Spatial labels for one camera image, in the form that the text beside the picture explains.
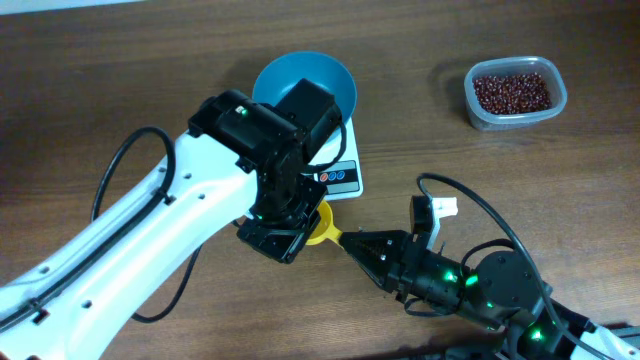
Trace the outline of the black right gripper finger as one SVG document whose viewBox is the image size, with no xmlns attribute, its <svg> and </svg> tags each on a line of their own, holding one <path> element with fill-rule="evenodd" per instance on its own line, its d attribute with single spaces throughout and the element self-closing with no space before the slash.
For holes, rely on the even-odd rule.
<svg viewBox="0 0 640 360">
<path fill-rule="evenodd" d="M 363 246 L 368 249 L 399 247 L 411 234 L 403 230 L 386 230 L 374 232 L 344 232 L 339 244 L 348 247 Z"/>
<path fill-rule="evenodd" d="M 344 245 L 344 250 L 381 290 L 398 289 L 400 250 L 396 246 Z"/>
</svg>

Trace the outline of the yellow plastic measuring scoop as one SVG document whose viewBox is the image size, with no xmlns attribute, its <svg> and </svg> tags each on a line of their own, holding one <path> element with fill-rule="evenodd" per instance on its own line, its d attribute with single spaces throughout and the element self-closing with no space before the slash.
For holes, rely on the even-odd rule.
<svg viewBox="0 0 640 360">
<path fill-rule="evenodd" d="M 340 246 L 339 240 L 343 234 L 334 223 L 334 213 L 330 204 L 323 200 L 317 208 L 320 215 L 319 223 L 306 241 L 306 246 L 319 245 L 325 241 L 330 241 Z"/>
</svg>

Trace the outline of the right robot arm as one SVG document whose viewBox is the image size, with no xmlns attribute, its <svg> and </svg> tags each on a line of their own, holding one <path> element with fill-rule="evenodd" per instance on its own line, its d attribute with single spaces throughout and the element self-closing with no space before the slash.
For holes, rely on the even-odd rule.
<svg viewBox="0 0 640 360">
<path fill-rule="evenodd" d="M 559 303 L 546 310 L 533 272 L 504 240 L 475 268 L 426 247 L 423 236 L 401 230 L 349 232 L 340 246 L 382 290 L 406 309 L 429 306 L 427 316 L 457 315 L 490 331 L 506 330 L 501 351 L 521 359 L 588 359 L 578 338 L 610 359 L 636 359 L 638 347 Z"/>
</svg>

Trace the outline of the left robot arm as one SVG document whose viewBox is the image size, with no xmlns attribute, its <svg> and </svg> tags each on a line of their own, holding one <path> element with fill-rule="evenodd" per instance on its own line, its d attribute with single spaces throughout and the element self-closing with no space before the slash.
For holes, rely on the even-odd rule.
<svg viewBox="0 0 640 360">
<path fill-rule="evenodd" d="M 333 94 L 298 81 L 276 104 L 207 99 L 138 185 L 43 263 L 1 289 L 5 359 L 96 359 L 211 236 L 292 262 L 317 227 L 313 158 L 344 125 Z"/>
</svg>

